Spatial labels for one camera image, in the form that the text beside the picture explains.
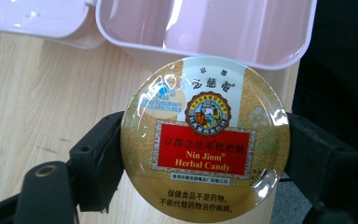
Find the pink plastic container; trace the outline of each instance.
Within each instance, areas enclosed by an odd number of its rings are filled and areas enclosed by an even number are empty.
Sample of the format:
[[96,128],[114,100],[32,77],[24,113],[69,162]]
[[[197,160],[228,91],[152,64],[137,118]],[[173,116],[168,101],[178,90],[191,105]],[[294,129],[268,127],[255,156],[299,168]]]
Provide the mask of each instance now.
[[200,54],[279,70],[304,55],[315,8],[316,0],[0,0],[0,31],[81,48],[107,39],[151,70]]

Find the herbal candy tin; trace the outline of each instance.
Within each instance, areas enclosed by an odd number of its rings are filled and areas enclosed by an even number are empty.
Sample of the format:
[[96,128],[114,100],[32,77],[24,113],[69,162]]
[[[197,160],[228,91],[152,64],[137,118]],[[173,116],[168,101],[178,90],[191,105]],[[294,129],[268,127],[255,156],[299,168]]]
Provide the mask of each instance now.
[[254,208],[287,161],[282,103],[255,71],[214,56],[167,64],[132,97],[121,152],[133,186],[159,211],[217,222]]

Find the logo emblem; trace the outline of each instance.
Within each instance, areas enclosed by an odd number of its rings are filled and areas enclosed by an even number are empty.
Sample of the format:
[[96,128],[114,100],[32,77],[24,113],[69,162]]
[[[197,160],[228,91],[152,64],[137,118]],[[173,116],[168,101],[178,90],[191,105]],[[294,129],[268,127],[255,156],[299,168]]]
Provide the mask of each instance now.
[[195,133],[214,136],[228,127],[230,111],[231,107],[221,94],[203,91],[187,103],[186,123]]

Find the gold tin lid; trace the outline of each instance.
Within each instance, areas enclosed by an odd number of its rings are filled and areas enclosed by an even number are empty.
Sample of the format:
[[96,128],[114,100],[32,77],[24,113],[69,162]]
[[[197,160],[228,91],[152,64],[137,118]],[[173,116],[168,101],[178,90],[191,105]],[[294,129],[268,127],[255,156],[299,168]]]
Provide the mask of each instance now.
[[124,114],[131,183],[159,211],[191,222],[242,215],[276,186],[290,133],[278,95],[255,71],[213,56],[159,69]]

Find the wooden surface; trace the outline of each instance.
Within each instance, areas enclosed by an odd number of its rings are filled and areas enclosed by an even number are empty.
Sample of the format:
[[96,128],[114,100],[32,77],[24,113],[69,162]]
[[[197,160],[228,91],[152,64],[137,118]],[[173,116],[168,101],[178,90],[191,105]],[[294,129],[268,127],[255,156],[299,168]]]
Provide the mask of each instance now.
[[[297,67],[266,78],[290,109]],[[76,49],[0,34],[0,201],[17,194],[25,173],[67,161],[71,147],[102,117],[124,110],[151,73],[112,44]],[[228,223],[269,223],[273,193]],[[109,214],[79,213],[80,223],[182,223],[164,216],[124,174]]]

